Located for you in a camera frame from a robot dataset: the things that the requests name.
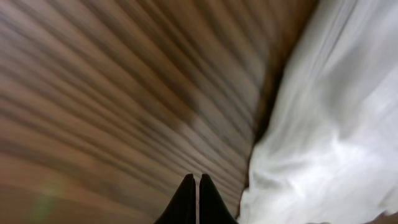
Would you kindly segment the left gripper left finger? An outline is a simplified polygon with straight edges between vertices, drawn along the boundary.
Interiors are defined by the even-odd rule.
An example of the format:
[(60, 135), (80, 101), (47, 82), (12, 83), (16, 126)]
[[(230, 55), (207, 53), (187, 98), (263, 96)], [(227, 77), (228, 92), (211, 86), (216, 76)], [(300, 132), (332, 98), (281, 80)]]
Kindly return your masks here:
[(196, 184), (187, 174), (155, 224), (196, 224)]

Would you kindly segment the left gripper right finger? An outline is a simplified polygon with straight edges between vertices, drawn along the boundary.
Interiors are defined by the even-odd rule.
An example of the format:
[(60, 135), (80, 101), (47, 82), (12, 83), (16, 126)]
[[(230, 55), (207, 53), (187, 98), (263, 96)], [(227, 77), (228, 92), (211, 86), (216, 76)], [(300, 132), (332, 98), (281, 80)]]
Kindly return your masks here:
[(200, 224), (237, 224), (208, 174), (203, 174), (200, 180), (199, 221)]

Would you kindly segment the white t-shirt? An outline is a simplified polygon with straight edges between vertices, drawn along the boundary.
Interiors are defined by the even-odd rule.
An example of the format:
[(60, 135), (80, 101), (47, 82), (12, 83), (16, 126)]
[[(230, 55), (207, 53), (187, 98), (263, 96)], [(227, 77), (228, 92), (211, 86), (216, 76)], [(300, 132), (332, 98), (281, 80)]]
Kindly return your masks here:
[(240, 223), (397, 213), (397, 2), (322, 1), (254, 146)]

